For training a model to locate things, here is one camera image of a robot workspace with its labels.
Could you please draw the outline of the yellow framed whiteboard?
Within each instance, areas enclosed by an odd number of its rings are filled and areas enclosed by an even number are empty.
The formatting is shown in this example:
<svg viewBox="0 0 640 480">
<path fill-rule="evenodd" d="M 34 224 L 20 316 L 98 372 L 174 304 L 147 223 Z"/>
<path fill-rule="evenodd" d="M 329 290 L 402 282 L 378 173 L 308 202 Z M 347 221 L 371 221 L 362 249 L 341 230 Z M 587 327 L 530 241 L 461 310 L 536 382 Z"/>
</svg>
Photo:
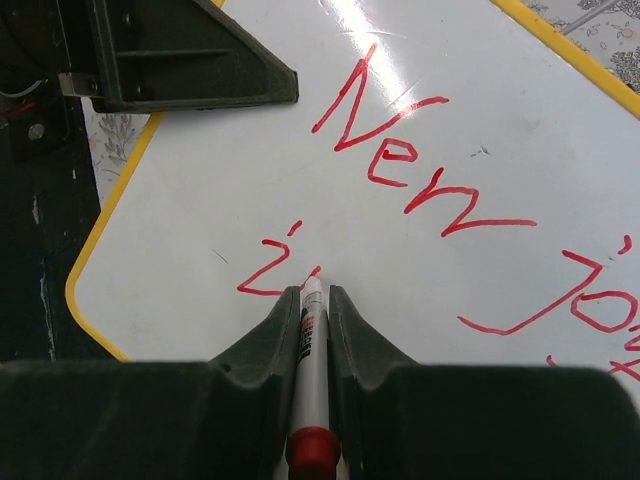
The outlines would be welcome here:
<svg viewBox="0 0 640 480">
<path fill-rule="evenodd" d="M 639 392 L 639 97 L 518 1 L 228 1 L 295 104 L 150 118 L 66 286 L 122 360 L 216 356 L 319 276 L 425 364 Z"/>
</svg>

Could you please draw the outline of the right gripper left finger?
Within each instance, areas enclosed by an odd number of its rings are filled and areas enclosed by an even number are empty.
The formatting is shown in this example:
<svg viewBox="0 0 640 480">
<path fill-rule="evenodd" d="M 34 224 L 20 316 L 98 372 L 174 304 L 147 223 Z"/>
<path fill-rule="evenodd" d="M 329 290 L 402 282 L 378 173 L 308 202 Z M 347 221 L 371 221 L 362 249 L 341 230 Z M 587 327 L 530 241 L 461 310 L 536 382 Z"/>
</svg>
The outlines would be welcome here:
<svg viewBox="0 0 640 480">
<path fill-rule="evenodd" d="M 290 286 L 249 333 L 219 354 L 209 410 L 216 479 L 271 479 L 283 453 L 300 333 L 300 288 Z"/>
</svg>

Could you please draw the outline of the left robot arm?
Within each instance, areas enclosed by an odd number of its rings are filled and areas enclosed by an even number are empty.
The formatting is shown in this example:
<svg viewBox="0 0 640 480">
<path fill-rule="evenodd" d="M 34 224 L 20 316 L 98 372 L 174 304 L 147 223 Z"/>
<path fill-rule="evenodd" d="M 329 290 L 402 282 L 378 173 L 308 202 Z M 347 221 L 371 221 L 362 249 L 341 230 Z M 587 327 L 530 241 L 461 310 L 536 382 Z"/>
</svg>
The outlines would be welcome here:
<svg viewBox="0 0 640 480">
<path fill-rule="evenodd" d="M 298 97 L 295 71 L 211 1 L 1 5 L 1 119 L 21 160 L 73 140 L 76 98 L 149 114 Z"/>
</svg>

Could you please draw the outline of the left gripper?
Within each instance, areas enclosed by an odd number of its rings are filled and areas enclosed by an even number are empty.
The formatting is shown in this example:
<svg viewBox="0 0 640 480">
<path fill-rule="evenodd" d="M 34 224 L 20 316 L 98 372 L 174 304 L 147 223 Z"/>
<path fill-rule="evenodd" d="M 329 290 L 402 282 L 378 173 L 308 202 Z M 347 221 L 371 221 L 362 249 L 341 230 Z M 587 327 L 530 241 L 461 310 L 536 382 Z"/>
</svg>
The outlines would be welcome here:
<svg viewBox="0 0 640 480">
<path fill-rule="evenodd" d="M 211 1 L 3 1 L 1 96 L 47 83 L 100 113 L 299 98 L 296 72 Z"/>
</svg>

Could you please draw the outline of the red whiteboard marker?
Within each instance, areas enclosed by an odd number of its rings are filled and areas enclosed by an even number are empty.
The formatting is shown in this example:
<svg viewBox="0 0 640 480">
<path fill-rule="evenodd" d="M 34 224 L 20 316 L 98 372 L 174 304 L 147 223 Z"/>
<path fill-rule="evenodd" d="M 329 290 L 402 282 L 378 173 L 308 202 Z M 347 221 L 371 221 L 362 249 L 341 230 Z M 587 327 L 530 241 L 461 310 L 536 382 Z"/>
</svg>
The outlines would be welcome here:
<svg viewBox="0 0 640 480">
<path fill-rule="evenodd" d="M 301 291 L 299 351 L 285 457 L 290 479 L 334 479 L 341 457 L 331 430 L 328 307 L 320 279 Z"/>
</svg>

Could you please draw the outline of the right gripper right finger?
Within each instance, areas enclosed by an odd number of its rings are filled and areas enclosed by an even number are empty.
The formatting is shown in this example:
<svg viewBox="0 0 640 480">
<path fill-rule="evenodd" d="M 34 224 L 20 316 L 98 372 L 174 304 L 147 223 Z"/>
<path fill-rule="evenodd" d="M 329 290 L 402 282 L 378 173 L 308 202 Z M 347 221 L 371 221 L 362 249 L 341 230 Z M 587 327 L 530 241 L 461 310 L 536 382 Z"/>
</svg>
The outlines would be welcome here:
<svg viewBox="0 0 640 480">
<path fill-rule="evenodd" d="M 396 367 L 415 365 L 371 326 L 341 286 L 329 289 L 330 379 L 343 458 L 351 479 L 384 479 L 378 437 L 385 425 L 372 399 Z"/>
</svg>

